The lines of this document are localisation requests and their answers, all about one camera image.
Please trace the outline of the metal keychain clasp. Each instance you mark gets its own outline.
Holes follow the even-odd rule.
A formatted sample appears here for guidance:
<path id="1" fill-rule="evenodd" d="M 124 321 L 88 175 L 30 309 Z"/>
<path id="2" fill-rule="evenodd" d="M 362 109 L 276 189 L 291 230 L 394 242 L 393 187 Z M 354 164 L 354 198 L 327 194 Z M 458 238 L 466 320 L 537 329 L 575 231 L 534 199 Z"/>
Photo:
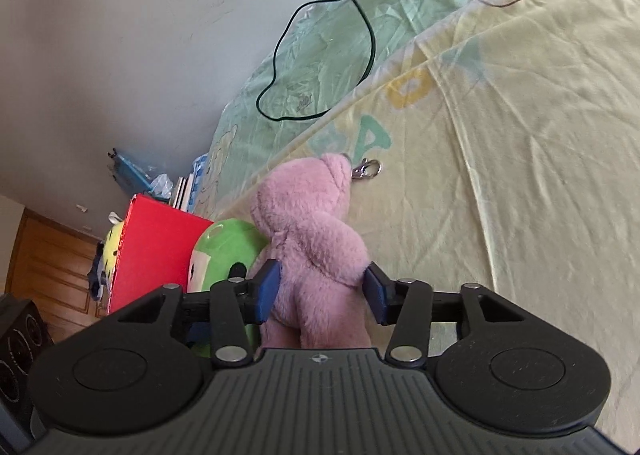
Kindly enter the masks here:
<path id="1" fill-rule="evenodd" d="M 377 159 L 363 158 L 357 166 L 352 168 L 352 179 L 355 181 L 371 180 L 382 171 L 382 163 Z"/>

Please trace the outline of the stack of books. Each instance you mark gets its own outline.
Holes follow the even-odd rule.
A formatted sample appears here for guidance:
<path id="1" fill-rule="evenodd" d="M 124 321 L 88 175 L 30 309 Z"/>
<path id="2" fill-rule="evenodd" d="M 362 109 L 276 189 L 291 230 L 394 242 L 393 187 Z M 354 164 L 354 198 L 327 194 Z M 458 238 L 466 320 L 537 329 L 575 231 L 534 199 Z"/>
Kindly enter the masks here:
<path id="1" fill-rule="evenodd" d="M 172 191 L 169 206 L 187 212 L 190 206 L 194 173 L 178 178 Z"/>

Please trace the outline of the blue plastic bag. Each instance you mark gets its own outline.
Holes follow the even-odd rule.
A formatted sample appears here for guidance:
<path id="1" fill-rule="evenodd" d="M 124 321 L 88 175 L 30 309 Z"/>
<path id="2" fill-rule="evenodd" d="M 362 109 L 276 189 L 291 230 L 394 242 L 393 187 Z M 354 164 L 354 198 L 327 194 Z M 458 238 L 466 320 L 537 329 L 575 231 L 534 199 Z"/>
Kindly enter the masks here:
<path id="1" fill-rule="evenodd" d="M 141 166 L 116 148 L 107 156 L 112 160 L 108 169 L 113 180 L 129 198 L 143 194 L 163 202 L 170 199 L 174 183 L 166 173 L 152 166 Z"/>

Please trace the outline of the yellow tiger plush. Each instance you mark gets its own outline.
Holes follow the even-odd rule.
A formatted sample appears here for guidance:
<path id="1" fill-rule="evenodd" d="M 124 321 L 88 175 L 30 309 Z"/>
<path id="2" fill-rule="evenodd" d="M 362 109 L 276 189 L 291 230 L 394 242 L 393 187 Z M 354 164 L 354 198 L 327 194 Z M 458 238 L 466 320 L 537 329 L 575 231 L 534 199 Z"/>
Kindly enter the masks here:
<path id="1" fill-rule="evenodd" d="M 106 301 L 111 292 L 123 229 L 124 222 L 115 223 L 104 241 L 96 245 L 96 254 L 87 274 L 89 293 L 93 301 Z"/>

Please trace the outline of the pink bear plush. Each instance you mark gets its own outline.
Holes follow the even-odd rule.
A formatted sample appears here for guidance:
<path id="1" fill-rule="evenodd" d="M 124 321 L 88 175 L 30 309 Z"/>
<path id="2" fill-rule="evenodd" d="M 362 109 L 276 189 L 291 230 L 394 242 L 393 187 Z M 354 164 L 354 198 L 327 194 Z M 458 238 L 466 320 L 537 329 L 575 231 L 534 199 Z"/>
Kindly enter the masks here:
<path id="1" fill-rule="evenodd" d="M 340 154 L 279 164 L 259 184 L 250 215 L 268 238 L 250 269 L 281 264 L 280 286 L 260 326 L 265 349 L 370 348 L 363 274 L 371 260 L 345 222 L 352 164 Z"/>

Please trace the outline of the red cardboard box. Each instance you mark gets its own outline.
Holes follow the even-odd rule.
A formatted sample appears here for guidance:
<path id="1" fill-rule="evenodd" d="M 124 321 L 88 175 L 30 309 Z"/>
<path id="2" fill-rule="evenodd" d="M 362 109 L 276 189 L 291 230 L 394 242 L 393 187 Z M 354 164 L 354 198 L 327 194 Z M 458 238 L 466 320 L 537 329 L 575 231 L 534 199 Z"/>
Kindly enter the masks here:
<path id="1" fill-rule="evenodd" d="M 191 253 L 212 222 L 149 196 L 131 199 L 120 238 L 107 312 L 166 284 L 188 285 Z"/>

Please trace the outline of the green round plush toy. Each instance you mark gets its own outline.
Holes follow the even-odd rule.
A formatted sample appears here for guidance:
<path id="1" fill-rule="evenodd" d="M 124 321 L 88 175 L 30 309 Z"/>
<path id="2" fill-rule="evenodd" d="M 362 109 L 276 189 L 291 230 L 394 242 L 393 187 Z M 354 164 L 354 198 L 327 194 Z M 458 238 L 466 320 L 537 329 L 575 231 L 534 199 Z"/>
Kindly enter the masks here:
<path id="1" fill-rule="evenodd" d="M 239 219 L 212 224 L 191 253 L 186 306 L 192 315 L 191 341 L 203 345 L 212 362 L 243 366 L 254 357 L 259 325 L 250 306 L 250 280 L 262 267 L 268 239 Z"/>

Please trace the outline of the cartoon print bed sheet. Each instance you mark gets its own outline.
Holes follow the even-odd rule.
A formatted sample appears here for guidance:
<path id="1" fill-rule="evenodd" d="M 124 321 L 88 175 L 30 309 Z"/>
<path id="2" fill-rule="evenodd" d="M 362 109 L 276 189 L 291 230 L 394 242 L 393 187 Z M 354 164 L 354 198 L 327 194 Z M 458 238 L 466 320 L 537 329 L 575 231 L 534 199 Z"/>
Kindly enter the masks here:
<path id="1" fill-rule="evenodd" d="M 639 0 L 307 8 L 222 113 L 195 211 L 246 218 L 277 164 L 382 163 L 350 225 L 393 276 L 485 285 L 589 343 L 639 445 Z"/>

